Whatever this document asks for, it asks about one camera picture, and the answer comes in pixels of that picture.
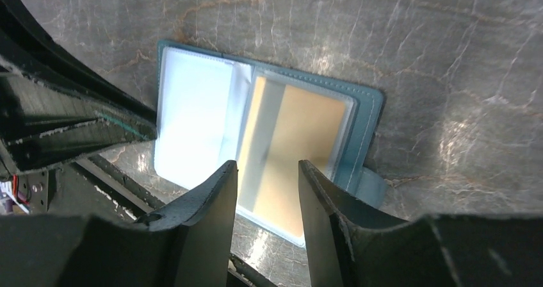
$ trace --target wire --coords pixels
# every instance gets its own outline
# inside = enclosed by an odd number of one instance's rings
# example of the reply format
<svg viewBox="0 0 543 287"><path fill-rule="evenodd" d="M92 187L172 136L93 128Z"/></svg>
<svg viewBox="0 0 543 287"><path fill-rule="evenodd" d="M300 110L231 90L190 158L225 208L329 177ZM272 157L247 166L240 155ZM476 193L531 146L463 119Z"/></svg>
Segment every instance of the wire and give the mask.
<svg viewBox="0 0 543 287"><path fill-rule="evenodd" d="M28 198L30 190L27 188L26 191L27 191L26 197ZM25 205L29 204L28 199L22 200L22 199L19 198L19 177L17 177L17 175L13 175L13 196L15 197L15 200L17 202L21 202L21 203L23 203Z"/></svg>

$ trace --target red wire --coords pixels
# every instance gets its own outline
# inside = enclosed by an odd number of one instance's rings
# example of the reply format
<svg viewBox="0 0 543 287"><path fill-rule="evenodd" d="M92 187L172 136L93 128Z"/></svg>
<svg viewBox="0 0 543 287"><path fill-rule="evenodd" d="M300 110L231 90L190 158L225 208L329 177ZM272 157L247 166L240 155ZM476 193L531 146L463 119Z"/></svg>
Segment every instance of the red wire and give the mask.
<svg viewBox="0 0 543 287"><path fill-rule="evenodd" d="M13 196L15 197L16 201L28 205L29 202L27 200L24 201L19 198L19 178L17 175L13 175Z"/></svg>

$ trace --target gray marble countertop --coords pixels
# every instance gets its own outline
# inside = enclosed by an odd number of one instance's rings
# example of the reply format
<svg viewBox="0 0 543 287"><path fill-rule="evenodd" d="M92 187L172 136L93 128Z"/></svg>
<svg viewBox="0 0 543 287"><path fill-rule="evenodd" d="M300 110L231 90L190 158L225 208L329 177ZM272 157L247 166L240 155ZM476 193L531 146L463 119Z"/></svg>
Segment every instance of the gray marble countertop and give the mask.
<svg viewBox="0 0 543 287"><path fill-rule="evenodd" d="M169 38L381 89L366 166L382 209L543 211L543 0L23 0L54 40L156 108ZM152 144L103 154L164 201ZM279 286L308 286L305 251L242 218L232 250Z"/></svg>

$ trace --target screw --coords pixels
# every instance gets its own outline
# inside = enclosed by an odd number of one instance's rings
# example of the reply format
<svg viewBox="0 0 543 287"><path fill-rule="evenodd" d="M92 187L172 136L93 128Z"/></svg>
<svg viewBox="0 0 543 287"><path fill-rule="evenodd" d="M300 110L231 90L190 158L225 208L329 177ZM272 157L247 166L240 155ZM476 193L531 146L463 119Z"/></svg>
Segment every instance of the screw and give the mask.
<svg viewBox="0 0 543 287"><path fill-rule="evenodd" d="M34 193L41 192L43 189L44 189L44 187L42 186L41 183L32 185L32 191L33 191Z"/></svg>

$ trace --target white stitching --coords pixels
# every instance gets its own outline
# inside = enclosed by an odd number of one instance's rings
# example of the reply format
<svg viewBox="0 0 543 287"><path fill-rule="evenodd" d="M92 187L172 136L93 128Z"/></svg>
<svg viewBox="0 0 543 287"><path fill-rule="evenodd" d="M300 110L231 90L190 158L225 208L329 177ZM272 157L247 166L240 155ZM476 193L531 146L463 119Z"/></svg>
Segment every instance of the white stitching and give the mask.
<svg viewBox="0 0 543 287"><path fill-rule="evenodd" d="M371 111L369 111L369 117L371 118L373 116L373 110L375 109L375 97L373 97L373 94L371 93L367 93L367 92L364 92L363 90L358 90L356 88L350 88L350 87L345 87L345 86L341 86L341 85L337 85L333 82L328 82L328 81L323 81L323 80L320 80L320 79L313 79L313 78L308 78L308 77L302 77L302 76L299 76L297 74L290 74L288 72L283 72L283 71L276 71L276 70L270 70L270 71L274 71L278 74L283 74L285 76L289 76L289 77L292 77L292 78L295 78L295 79L302 79L302 80L306 80L306 81L311 81L311 82L317 82L317 83L321 83L321 84L324 84L324 85L332 85L332 86L335 86L335 87L338 87L342 90L348 90L350 92L355 92L355 93L359 93L359 94L364 94L366 96L370 96L371 97ZM368 133L368 128L369 128L369 123L370 123L370 120L368 120L368 123L366 124L366 130L364 131L364 135L362 136L362 143L360 143L360 147L358 148L358 154L357 154L357 157L355 159L355 163L354 163L354 166L356 166L356 164L358 163L358 160L360 158L360 153L362 152L362 146L364 145L364 139L366 138L366 134ZM361 165L360 166L360 169L359 169L359 172L364 168L364 165ZM351 175L349 176L349 181L347 182L347 187L345 188L345 190L347 191L349 189L349 186L351 185L351 180L353 179L353 175L355 173L355 170L353 169L353 171L351 172Z"/></svg>
<svg viewBox="0 0 543 287"><path fill-rule="evenodd" d="M224 63L227 65L234 65L236 63L239 63L238 61L232 61L227 58L221 58L219 56L212 56L212 55L202 54L202 53L193 52L193 51L184 50L184 49L180 50L180 49L175 48L175 49L172 49L171 52L176 53L176 54L181 54L181 55L194 56L196 58L204 58L206 60L216 61L216 62Z"/></svg>

